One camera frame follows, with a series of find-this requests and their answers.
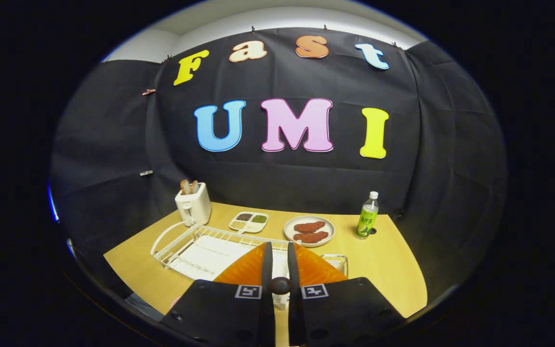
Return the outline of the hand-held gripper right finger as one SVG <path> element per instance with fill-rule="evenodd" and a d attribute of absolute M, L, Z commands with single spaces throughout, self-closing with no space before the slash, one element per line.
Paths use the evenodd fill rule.
<path fill-rule="evenodd" d="M 366 277 L 346 279 L 324 258 L 290 242 L 291 347 L 367 347 L 406 319 Z"/>

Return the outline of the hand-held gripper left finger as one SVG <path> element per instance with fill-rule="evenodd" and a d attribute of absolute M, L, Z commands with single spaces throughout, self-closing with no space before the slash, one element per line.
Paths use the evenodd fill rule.
<path fill-rule="evenodd" d="M 207 347 L 275 347 L 275 309 L 268 288 L 272 243 L 263 242 L 234 264 L 242 265 L 246 259 L 254 265 L 253 284 L 195 280 L 161 325 Z"/>

